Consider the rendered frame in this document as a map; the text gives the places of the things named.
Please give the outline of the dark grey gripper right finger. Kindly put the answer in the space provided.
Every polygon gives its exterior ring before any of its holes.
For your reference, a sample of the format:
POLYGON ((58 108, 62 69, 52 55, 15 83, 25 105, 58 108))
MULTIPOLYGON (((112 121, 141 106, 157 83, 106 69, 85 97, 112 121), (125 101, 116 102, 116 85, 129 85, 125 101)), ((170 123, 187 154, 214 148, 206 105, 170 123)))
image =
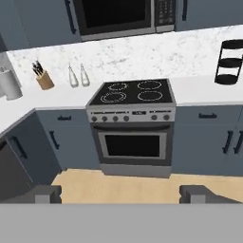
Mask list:
POLYGON ((180 203, 237 203, 237 200, 225 196, 216 195, 204 185, 180 185, 179 193, 180 203))

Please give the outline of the silver and black microwave oven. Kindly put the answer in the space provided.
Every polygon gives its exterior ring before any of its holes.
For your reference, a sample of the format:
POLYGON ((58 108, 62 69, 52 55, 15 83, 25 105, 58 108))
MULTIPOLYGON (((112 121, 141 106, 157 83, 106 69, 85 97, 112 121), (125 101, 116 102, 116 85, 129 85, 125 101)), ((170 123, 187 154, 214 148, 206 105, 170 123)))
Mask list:
POLYGON ((84 41, 173 31, 177 0, 73 0, 84 41))

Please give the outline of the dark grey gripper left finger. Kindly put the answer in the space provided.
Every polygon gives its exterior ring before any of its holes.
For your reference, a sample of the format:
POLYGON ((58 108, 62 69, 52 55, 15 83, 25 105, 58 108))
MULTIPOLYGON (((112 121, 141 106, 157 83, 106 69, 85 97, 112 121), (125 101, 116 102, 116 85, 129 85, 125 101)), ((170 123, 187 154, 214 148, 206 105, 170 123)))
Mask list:
POLYGON ((3 200, 3 203, 61 203, 62 187, 60 185, 37 185, 27 193, 3 200))

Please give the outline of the wooden knife block with knives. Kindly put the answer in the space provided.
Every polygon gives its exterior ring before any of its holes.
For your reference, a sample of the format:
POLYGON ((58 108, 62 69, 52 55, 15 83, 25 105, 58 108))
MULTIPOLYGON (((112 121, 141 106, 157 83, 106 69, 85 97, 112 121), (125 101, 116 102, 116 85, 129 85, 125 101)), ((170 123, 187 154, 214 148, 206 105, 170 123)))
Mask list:
POLYGON ((43 90, 51 89, 54 86, 54 82, 52 82, 47 71, 42 68, 39 61, 32 64, 32 70, 36 74, 37 83, 43 90))

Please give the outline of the white cylinder canister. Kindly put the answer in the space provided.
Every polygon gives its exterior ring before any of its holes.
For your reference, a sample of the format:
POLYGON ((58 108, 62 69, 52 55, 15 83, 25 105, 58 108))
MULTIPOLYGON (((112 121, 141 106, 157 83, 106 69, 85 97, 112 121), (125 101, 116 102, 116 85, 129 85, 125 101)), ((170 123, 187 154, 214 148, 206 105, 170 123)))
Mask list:
POLYGON ((16 100, 23 96, 21 88, 11 70, 0 68, 0 87, 8 101, 16 100))

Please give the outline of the dark grey dishwasher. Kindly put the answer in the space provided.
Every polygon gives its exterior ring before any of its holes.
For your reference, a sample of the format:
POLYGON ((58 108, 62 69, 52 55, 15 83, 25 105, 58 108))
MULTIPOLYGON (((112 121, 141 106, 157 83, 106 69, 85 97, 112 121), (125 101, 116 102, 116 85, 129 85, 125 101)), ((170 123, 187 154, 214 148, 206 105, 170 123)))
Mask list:
POLYGON ((5 140, 0 140, 0 202, 30 190, 31 180, 5 140))

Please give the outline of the silver stove with black hob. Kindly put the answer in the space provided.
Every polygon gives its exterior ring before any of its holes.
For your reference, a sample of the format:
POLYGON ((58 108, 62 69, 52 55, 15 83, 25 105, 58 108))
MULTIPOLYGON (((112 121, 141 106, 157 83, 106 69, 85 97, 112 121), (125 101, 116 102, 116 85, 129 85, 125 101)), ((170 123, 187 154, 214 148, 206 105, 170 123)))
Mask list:
POLYGON ((105 175, 170 177, 176 100, 167 79, 105 82, 86 112, 105 175))

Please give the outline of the blue base cupboards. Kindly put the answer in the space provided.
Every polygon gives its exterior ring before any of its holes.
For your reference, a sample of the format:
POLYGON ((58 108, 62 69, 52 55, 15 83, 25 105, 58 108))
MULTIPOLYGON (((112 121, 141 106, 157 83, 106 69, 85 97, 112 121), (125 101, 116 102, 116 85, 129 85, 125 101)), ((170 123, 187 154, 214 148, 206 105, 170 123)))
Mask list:
POLYGON ((99 170, 100 162, 84 109, 37 110, 63 170, 99 170))
POLYGON ((243 177, 243 106, 179 106, 172 172, 243 177))
POLYGON ((51 184, 61 171, 35 111, 1 132, 0 140, 7 142, 31 183, 51 184))

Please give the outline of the blue wall cupboards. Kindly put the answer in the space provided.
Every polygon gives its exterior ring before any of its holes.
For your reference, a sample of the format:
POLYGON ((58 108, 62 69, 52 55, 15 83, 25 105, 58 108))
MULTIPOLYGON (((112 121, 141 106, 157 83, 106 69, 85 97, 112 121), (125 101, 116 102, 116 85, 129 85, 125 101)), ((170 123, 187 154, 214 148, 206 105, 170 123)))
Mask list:
POLYGON ((0 0, 0 53, 81 41, 74 0, 0 0))
POLYGON ((243 25, 243 0, 177 0, 177 31, 235 25, 243 25))

